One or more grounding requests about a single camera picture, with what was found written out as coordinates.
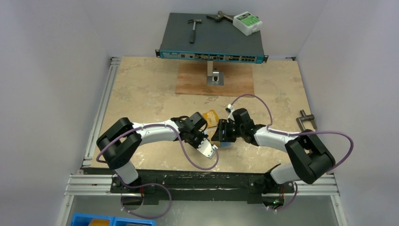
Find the tan leather card holder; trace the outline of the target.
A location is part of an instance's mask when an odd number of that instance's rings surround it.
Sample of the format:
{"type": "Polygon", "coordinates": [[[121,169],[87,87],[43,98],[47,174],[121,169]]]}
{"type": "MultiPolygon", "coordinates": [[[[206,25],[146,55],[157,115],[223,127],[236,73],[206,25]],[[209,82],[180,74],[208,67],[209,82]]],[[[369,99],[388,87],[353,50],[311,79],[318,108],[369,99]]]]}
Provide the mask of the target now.
{"type": "Polygon", "coordinates": [[[227,148],[227,147],[230,147],[232,145],[232,143],[230,143],[230,142],[219,142],[219,141],[215,141],[214,144],[218,148],[227,148]]]}

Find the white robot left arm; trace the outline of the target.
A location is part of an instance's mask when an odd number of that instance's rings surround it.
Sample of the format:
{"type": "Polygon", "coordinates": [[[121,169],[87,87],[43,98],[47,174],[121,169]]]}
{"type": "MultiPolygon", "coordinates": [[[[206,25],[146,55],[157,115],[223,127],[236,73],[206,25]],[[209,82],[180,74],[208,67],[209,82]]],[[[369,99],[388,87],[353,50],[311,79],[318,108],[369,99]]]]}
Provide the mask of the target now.
{"type": "Polygon", "coordinates": [[[212,159],[216,147],[202,130],[206,123],[206,119],[199,112],[190,117],[180,116],[163,122],[144,124],[133,123],[123,117],[97,139],[96,145],[103,153],[109,169],[121,178],[122,187],[133,193],[140,188],[140,179],[130,159],[142,145],[159,141],[182,141],[212,159]]]}

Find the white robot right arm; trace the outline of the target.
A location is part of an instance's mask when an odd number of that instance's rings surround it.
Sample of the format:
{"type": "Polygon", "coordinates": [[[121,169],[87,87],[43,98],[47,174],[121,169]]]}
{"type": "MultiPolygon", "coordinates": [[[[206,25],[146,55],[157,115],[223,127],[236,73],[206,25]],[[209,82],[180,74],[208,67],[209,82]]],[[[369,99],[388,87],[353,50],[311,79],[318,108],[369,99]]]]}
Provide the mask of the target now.
{"type": "Polygon", "coordinates": [[[335,165],[332,154],[312,131],[292,136],[269,129],[255,124],[245,108],[231,111],[228,119],[220,119],[211,140],[233,143],[239,137],[249,144],[288,154],[290,163],[277,165],[265,173],[264,185],[271,192],[290,181],[312,184],[335,165]]]}

